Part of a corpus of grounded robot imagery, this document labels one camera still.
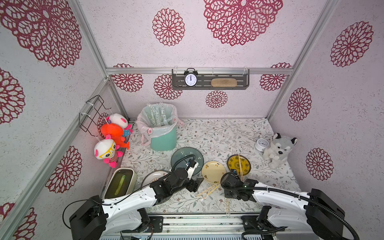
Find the bare chopsticks pair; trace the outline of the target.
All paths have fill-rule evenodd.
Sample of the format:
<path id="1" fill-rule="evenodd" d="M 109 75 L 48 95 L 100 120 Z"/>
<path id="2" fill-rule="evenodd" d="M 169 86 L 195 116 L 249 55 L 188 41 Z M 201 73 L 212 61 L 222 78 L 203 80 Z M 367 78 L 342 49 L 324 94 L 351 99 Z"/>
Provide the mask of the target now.
<path id="1" fill-rule="evenodd" d="M 241 180 L 244 181 L 244 175 L 243 175 L 243 168 L 242 168 L 242 158 L 240 156 L 240 154 L 238 154 L 238 159 L 239 159 L 239 168 L 240 168 L 240 176 L 241 176 Z"/>

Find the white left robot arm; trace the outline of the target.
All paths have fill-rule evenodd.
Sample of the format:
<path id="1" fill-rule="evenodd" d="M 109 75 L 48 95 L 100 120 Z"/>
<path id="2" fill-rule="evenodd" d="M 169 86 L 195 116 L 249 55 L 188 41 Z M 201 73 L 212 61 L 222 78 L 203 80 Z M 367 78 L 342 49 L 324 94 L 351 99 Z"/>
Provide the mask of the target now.
<path id="1" fill-rule="evenodd" d="M 183 189 L 195 193 L 204 178 L 192 178 L 194 168 L 178 168 L 130 195 L 101 200 L 96 195 L 70 216 L 74 240 L 98 240 L 120 231 L 144 231 L 150 223 L 147 208 L 168 201 Z"/>

